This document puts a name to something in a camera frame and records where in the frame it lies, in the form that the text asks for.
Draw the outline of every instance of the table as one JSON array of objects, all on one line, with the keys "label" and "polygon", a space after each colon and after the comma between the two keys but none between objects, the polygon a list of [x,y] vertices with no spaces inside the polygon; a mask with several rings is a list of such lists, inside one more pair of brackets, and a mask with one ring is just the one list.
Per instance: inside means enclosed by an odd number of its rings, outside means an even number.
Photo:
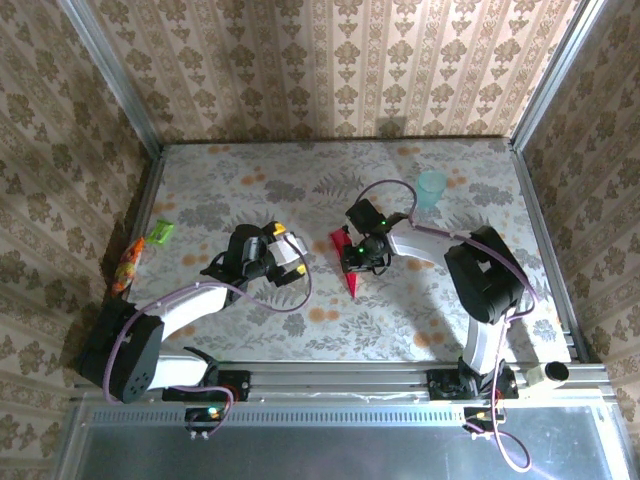
[{"label": "table", "polygon": [[[147,233],[157,219],[175,229],[166,244],[145,247],[130,301],[146,305],[190,283],[236,225],[271,220],[304,237],[315,285],[299,312],[270,314],[241,300],[174,333],[171,347],[196,346],[222,361],[456,361],[468,315],[445,269],[394,257],[384,275],[360,275],[352,300],[328,238],[365,186],[384,178],[415,184],[434,168],[447,174],[448,188],[419,221],[456,230],[491,224],[542,299],[510,329],[507,361],[570,361],[507,139],[174,145],[163,159]],[[400,186],[370,193],[385,215],[410,205]],[[305,289],[302,281],[276,289],[258,280],[249,292],[291,307]]]}]

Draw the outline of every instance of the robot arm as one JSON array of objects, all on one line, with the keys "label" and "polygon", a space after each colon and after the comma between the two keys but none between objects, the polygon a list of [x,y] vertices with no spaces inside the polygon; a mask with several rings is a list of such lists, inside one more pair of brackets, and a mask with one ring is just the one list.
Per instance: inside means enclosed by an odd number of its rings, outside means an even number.
[{"label": "robot arm", "polygon": [[[304,265],[291,268],[301,260],[291,245],[303,255],[307,253],[302,239],[287,233],[280,223],[272,222],[264,228],[238,226],[227,250],[200,272],[190,291],[165,297],[155,315],[143,313],[135,321],[113,365],[111,395],[129,403],[154,388],[215,383],[215,378],[210,377],[217,375],[217,364],[211,357],[195,349],[161,353],[161,343],[194,320],[229,307],[241,296],[224,286],[199,286],[204,282],[218,281],[245,292],[249,282],[260,277],[277,287],[302,278],[306,273]],[[133,304],[120,298],[104,305],[78,358],[80,375],[102,386],[116,338],[136,312]]]},{"label": "robot arm", "polygon": [[[432,398],[477,398],[488,394],[502,322],[520,303],[522,283],[500,262],[471,245],[451,237],[426,237],[410,225],[406,215],[396,213],[385,218],[366,199],[351,207],[347,218],[362,239],[356,245],[344,247],[341,263],[345,273],[377,274],[377,269],[388,267],[395,255],[448,268],[460,302],[471,319],[458,378],[436,380],[437,391],[432,392]],[[493,228],[481,227],[469,237],[498,252],[522,271]]]}]

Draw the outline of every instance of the cup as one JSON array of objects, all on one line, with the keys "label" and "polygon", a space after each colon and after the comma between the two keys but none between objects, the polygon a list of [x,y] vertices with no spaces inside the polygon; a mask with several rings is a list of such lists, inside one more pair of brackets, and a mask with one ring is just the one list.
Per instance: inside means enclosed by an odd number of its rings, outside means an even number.
[{"label": "cup", "polygon": [[418,194],[418,208],[428,210],[438,203],[442,192],[447,187],[447,176],[437,170],[422,172],[418,177],[416,193]]}]

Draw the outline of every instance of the candy wrapper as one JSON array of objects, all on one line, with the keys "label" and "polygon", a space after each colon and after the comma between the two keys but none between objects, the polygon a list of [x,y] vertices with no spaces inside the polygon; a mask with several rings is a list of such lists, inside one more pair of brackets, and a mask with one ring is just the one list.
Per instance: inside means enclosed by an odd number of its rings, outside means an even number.
[{"label": "candy wrapper", "polygon": [[140,263],[140,255],[144,249],[144,238],[136,240],[120,257],[120,263],[116,269],[116,275],[111,286],[111,295],[114,297],[124,292],[136,274],[136,268]]}]

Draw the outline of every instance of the wall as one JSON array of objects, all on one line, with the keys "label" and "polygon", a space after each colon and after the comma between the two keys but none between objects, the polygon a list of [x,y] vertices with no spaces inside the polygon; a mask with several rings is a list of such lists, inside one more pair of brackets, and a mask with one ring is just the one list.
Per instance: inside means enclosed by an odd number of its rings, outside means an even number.
[{"label": "wall", "polygon": [[525,148],[593,353],[640,442],[640,2],[611,0]]},{"label": "wall", "polygon": [[0,2],[0,478],[45,478],[146,160],[55,2]]},{"label": "wall", "polygon": [[163,143],[507,135],[576,0],[91,0]]}]

